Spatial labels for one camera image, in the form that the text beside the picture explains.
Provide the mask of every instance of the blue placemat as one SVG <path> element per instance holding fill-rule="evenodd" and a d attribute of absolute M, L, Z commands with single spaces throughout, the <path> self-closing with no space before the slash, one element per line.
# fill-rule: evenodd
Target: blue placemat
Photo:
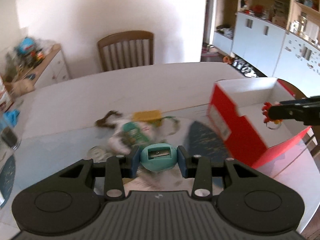
<path fill-rule="evenodd" d="M 223 163 L 230 157 L 222 139 L 210 128 L 200 122 L 194 122 L 187 136 L 187 151 L 190 155 L 201 155 L 212 162 Z M 223 187 L 222 178 L 212 178 L 215 185 Z"/>
<path fill-rule="evenodd" d="M 0 173 L 0 191 L 5 199 L 0 208 L 3 208 L 7 203 L 14 182 L 14 176 L 16 173 L 16 162 L 14 156 L 12 155 L 7 159 L 6 163 L 3 166 L 3 169 Z"/>

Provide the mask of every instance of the white cabinet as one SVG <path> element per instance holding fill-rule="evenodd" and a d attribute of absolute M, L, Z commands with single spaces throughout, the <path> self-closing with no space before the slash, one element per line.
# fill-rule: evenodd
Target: white cabinet
<path fill-rule="evenodd" d="M 61 83 L 61 82 L 64 82 L 64 81 L 67 81 L 69 80 L 69 74 L 68 74 L 68 71 L 65 67 L 63 67 L 59 74 L 57 75 L 57 78 L 56 78 L 56 81 L 57 83 Z"/>
<path fill-rule="evenodd" d="M 257 67 L 262 54 L 260 41 L 263 35 L 264 21 L 252 16 L 249 16 L 249 20 L 251 21 L 250 28 L 246 29 L 246 40 L 242 44 L 245 46 L 243 59 Z"/>
<path fill-rule="evenodd" d="M 273 76 L 296 86 L 307 97 L 320 95 L 320 51 L 288 33 Z"/>
<path fill-rule="evenodd" d="M 232 51 L 271 77 L 286 30 L 267 21 L 238 13 Z"/>
<path fill-rule="evenodd" d="M 223 51 L 224 53 L 230 55 L 232 48 L 232 40 L 223 36 L 222 34 L 215 32 L 213 37 L 213 45 Z"/>
<path fill-rule="evenodd" d="M 35 84 L 35 89 L 44 88 L 47 86 L 51 86 L 53 84 L 56 84 L 56 77 L 52 71 L 52 68 L 47 66 L 45 70 L 40 75 L 39 79 L 37 80 Z"/>
<path fill-rule="evenodd" d="M 259 33 L 260 51 L 257 69 L 268 77 L 272 77 L 282 48 L 286 30 L 272 23 L 261 21 L 262 32 Z"/>
<path fill-rule="evenodd" d="M 246 42 L 250 41 L 249 39 L 247 39 L 248 28 L 250 27 L 250 19 L 251 17 L 244 13 L 237 14 L 232 52 L 242 58 L 245 53 Z"/>
<path fill-rule="evenodd" d="M 66 63 L 59 51 L 36 81 L 35 88 L 40 89 L 69 79 Z"/>

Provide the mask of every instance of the box label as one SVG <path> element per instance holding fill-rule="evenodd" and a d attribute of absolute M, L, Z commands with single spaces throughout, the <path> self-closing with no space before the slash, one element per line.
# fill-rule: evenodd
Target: box label
<path fill-rule="evenodd" d="M 210 107 L 210 117 L 214 121 L 215 126 L 218 128 L 222 140 L 228 140 L 229 136 L 231 135 L 231 129 L 229 128 L 217 108 L 214 105 L 211 105 Z"/>

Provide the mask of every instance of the blue gripper pad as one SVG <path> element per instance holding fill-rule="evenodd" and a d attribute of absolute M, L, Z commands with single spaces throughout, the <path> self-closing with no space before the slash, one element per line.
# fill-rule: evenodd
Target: blue gripper pad
<path fill-rule="evenodd" d="M 138 167 L 140 165 L 140 154 L 141 154 L 142 148 L 139 147 L 137 148 L 134 156 L 132 157 L 132 162 L 131 162 L 131 178 L 136 177 L 136 173 L 138 170 Z"/>
<path fill-rule="evenodd" d="M 177 155 L 178 155 L 178 165 L 180 168 L 181 175 L 182 177 L 186 177 L 187 175 L 186 159 L 184 158 L 179 148 L 177 148 Z"/>

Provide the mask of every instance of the sharpener blade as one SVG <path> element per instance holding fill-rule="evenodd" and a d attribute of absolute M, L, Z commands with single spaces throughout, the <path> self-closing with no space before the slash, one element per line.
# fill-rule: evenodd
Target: sharpener blade
<path fill-rule="evenodd" d="M 149 151 L 148 155 L 149 155 L 148 156 L 149 159 L 153 159 L 153 158 L 160 157 L 160 156 L 167 156 L 167 155 L 170 155 L 170 150 L 164 149 L 164 150 Z"/>

